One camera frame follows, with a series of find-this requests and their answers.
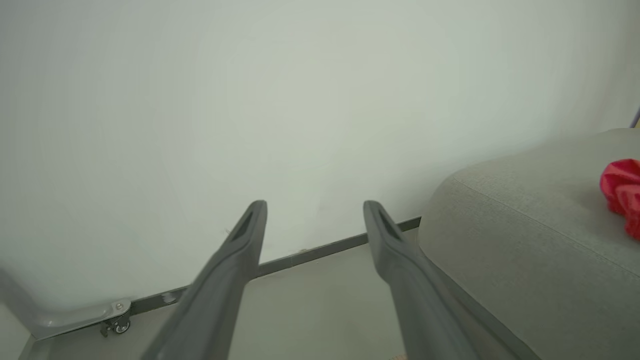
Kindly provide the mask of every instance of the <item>red cloth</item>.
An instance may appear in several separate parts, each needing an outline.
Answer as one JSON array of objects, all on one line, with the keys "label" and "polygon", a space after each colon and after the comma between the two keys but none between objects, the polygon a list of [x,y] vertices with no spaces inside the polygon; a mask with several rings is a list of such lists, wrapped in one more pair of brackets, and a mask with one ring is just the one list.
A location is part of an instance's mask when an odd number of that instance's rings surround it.
[{"label": "red cloth", "polygon": [[624,159],[607,165],[600,177],[607,207],[627,219],[625,230],[640,240],[640,161]]}]

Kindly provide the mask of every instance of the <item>sofa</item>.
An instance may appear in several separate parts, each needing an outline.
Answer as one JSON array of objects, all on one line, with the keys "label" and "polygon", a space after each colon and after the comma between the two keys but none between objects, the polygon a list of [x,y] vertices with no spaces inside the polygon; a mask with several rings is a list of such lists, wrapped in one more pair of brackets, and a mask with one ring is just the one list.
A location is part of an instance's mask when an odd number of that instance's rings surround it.
[{"label": "sofa", "polygon": [[515,357],[640,359],[640,241],[599,189],[623,158],[640,129],[468,167],[428,202],[417,245]]}]

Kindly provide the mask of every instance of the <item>baseboard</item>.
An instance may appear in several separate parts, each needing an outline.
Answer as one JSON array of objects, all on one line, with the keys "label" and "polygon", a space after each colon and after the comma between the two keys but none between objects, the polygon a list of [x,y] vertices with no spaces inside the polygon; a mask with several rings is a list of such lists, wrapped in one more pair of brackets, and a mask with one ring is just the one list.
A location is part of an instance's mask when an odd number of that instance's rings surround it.
[{"label": "baseboard", "polygon": [[[418,228],[418,226],[420,226],[420,217],[398,223],[398,227],[401,231],[416,229]],[[316,247],[311,250],[299,252],[291,256],[286,256],[284,258],[269,261],[268,263],[260,264],[256,277],[273,274],[274,272],[308,263],[309,261],[323,258],[325,256],[335,254],[336,252],[345,251],[356,246],[364,245],[367,243],[367,241],[367,234],[360,234],[333,243],[329,243],[327,245]],[[175,304],[180,300],[187,288],[188,286],[183,286],[181,288],[173,289],[164,293],[134,300],[131,302],[131,315],[146,313],[147,311]]]}]

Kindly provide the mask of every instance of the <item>white wall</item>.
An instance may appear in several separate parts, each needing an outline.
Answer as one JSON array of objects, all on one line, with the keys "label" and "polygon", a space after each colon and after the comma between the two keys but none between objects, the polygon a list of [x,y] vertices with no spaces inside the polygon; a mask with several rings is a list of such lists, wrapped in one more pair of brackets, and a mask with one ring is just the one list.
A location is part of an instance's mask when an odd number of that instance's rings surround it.
[{"label": "white wall", "polygon": [[20,320],[0,302],[0,359],[18,360],[30,337]]},{"label": "white wall", "polygon": [[365,199],[416,217],[469,163],[627,127],[638,19],[636,0],[3,1],[1,264],[70,309],[189,283],[254,199],[262,261],[362,233]]}]

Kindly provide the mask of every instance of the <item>gray floor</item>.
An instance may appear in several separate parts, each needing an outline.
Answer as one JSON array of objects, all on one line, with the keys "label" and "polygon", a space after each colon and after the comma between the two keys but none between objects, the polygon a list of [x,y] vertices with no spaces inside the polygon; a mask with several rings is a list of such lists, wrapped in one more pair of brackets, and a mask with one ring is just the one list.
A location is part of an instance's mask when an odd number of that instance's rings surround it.
[{"label": "gray floor", "polygon": [[[97,327],[58,336],[49,360],[138,359],[172,311],[134,316],[120,336],[105,339]],[[388,360],[403,352],[388,286],[362,245],[250,282],[229,359]]]}]

